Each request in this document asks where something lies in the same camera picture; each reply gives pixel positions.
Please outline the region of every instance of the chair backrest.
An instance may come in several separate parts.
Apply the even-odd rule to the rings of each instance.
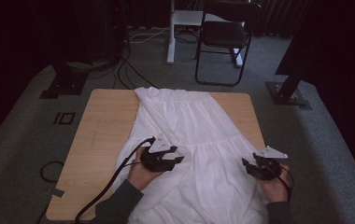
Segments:
[[[206,0],[203,22],[206,14],[212,14],[225,21],[244,22],[246,29],[251,30],[262,16],[262,8],[255,3]]]

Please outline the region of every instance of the table top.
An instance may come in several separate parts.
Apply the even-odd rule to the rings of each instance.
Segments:
[[[265,148],[259,123],[249,95],[211,92],[239,131],[257,149]],[[94,90],[87,103],[56,189],[47,218],[74,220],[77,213],[106,186],[113,176],[116,160],[127,142],[136,119],[139,99],[134,91]],[[110,197],[111,190],[98,202]],[[94,218],[94,206],[81,220]]]

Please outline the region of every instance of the forearm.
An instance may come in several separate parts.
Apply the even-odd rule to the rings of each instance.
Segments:
[[[128,217],[142,198],[143,193],[124,180],[107,200],[96,205],[92,224],[126,224]]]
[[[292,224],[289,203],[269,203],[267,206],[269,224]]]

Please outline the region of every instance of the white fabric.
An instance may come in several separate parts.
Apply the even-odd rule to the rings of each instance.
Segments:
[[[140,99],[120,164],[144,139],[162,133],[185,158],[156,178],[130,223],[267,223],[263,192],[241,158],[254,163],[256,149],[207,92],[135,90]],[[124,168],[114,189],[128,175]]]

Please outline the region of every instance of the black stand base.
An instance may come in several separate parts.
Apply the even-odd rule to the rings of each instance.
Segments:
[[[40,99],[57,99],[59,95],[81,95],[85,82],[87,81],[88,73],[75,73],[71,80],[65,81],[63,75],[58,75],[53,79],[50,88],[47,91],[43,91]]]
[[[284,84],[283,82],[265,82],[275,105],[298,105],[300,109],[312,110],[311,105],[303,99],[298,89],[290,96],[286,97],[279,94],[279,90]]]

